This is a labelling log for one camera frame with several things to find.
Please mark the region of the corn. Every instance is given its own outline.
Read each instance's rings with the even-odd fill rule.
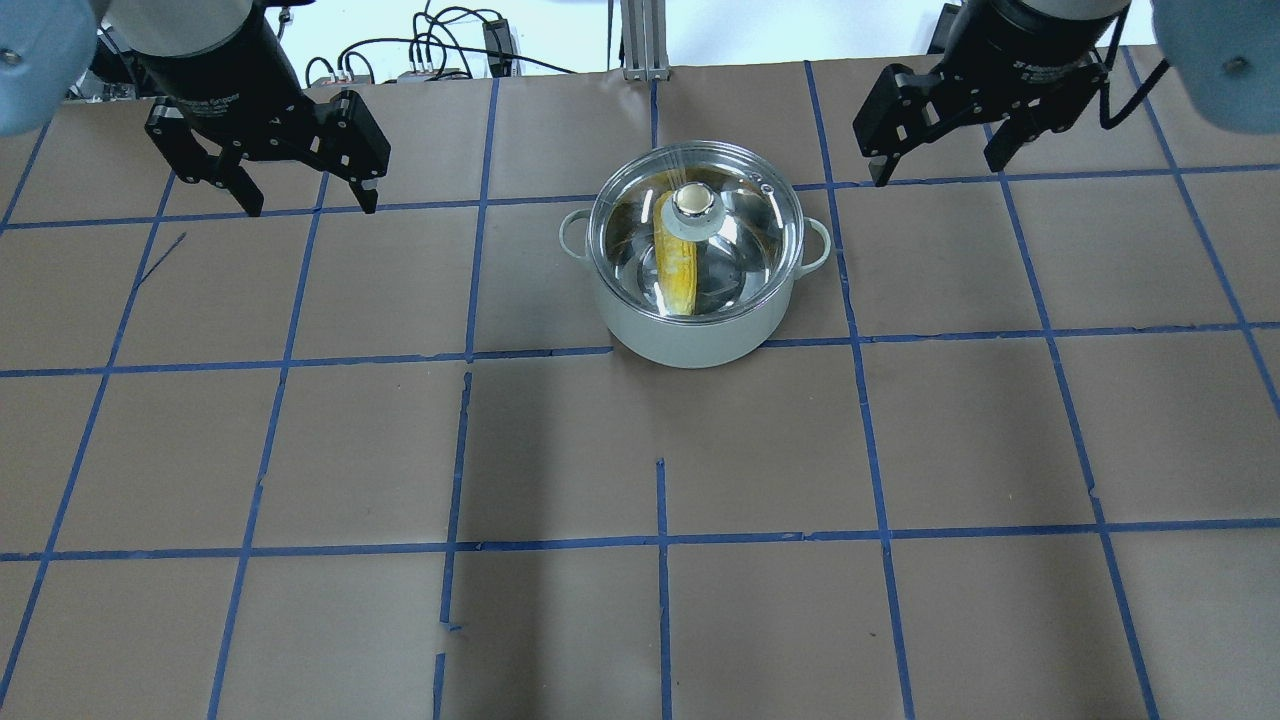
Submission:
[[[672,192],[664,192],[655,208],[666,208],[671,196]],[[671,234],[662,220],[662,210],[654,211],[653,228],[663,305],[672,315],[692,315],[698,297],[698,246]]]

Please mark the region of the lid knob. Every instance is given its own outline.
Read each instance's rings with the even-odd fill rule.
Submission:
[[[667,231],[690,242],[709,240],[724,224],[724,204],[703,182],[686,182],[663,202],[662,220]]]
[[[704,182],[686,182],[672,197],[676,210],[686,218],[700,218],[716,205],[716,193]]]

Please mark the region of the power adapter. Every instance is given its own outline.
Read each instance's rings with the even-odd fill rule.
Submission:
[[[511,77],[516,59],[516,41],[511,36],[511,24],[507,19],[484,22],[484,47],[489,55],[489,74],[493,77]]]

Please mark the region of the pot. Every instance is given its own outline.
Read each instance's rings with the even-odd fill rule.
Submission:
[[[568,227],[588,219],[582,254]],[[822,256],[801,264],[805,228]],[[636,354],[710,368],[777,329],[795,281],[831,256],[831,233],[764,158],[726,142],[669,145],[627,163],[590,209],[570,213],[561,247],[594,275],[609,331]]]

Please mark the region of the glass lid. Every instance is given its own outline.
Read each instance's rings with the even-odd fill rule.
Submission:
[[[744,314],[799,261],[795,191],[723,142],[659,147],[618,170],[591,210],[590,252],[632,307],[673,322]]]

